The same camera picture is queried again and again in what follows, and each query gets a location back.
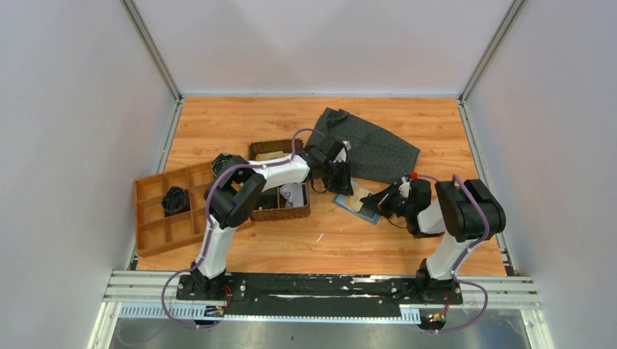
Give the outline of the teal leather card holder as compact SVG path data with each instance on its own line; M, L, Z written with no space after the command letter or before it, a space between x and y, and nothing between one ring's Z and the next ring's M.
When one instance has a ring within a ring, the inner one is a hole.
M353 194L351 196L346 196L340 193L336 194L333 199L333 203L354 216L367 221L370 224L377 225L381 215L365 206L362 202L363 198L373 195L373 192L354 181L351 181L351 186L353 190Z

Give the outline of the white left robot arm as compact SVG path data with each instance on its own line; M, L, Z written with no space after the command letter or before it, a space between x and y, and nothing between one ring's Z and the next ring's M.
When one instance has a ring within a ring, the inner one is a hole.
M223 291L219 275L237 228L247 221L262 192L286 184L322 180L333 193L351 190L349 151L351 143L325 135L315 145L267 161L247 161L232 156L206 191L206 228L201 251L189 271L195 291L205 300Z

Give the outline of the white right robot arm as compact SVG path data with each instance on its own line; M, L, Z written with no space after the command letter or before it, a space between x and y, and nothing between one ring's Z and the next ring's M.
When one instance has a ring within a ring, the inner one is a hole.
M360 201L386 219L404 219L404 229L414 238L440 239L418 267L411 288L428 304L455 288L469 255L506 225L503 207L478 179L438 180L414 172Z

